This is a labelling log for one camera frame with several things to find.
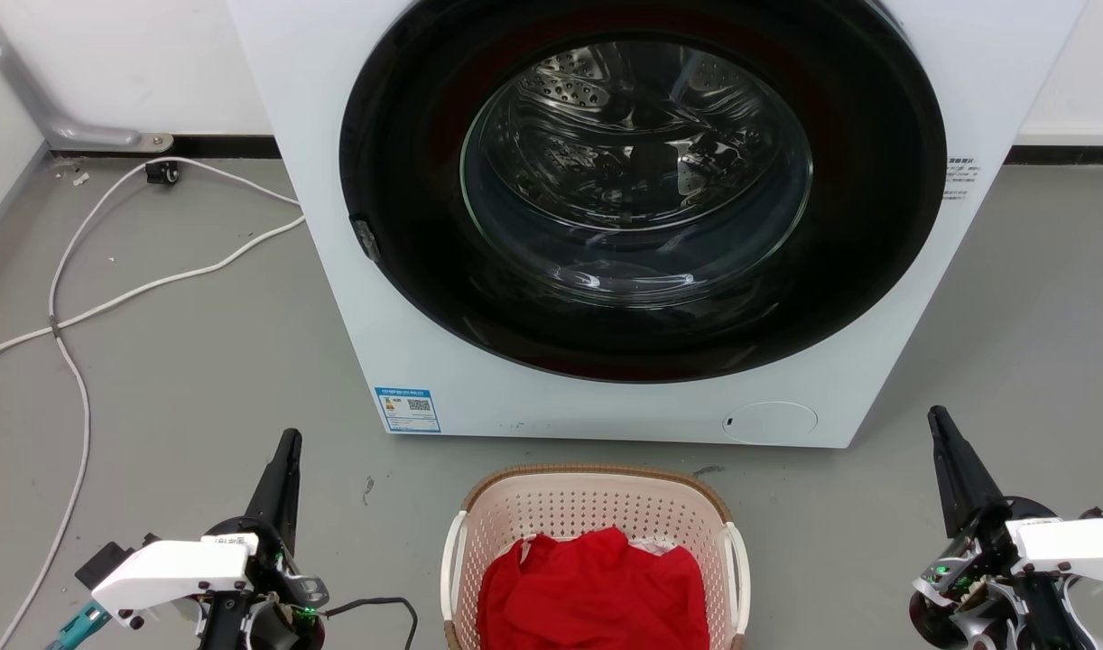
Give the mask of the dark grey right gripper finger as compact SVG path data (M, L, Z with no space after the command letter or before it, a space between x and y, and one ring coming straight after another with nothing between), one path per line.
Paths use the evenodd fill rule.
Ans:
M1009 503L989 470L961 435L947 408L936 404L927 413L932 434L941 513L947 539L961 534L998 540L1005 536Z

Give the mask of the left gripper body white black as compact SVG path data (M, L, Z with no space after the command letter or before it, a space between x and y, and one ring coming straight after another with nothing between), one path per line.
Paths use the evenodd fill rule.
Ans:
M194 624L200 649L320 649L324 580L297 569L295 554L259 555L244 522L228 519L197 542L107 544L92 560L93 632L111 621L138 630L171 605Z

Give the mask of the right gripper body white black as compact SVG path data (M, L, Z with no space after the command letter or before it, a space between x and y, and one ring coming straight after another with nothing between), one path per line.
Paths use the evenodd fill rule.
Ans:
M1103 514L1067 521L1007 497L953 528L913 582L909 618L940 649L1103 649L1072 601L1081 580L1103 587Z

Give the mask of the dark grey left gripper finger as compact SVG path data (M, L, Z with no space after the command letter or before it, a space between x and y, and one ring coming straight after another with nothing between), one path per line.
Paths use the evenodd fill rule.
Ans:
M263 470L263 477L259 478L243 515L243 530L258 536L259 555L295 553L301 454L302 431L288 428L281 433L274 458Z

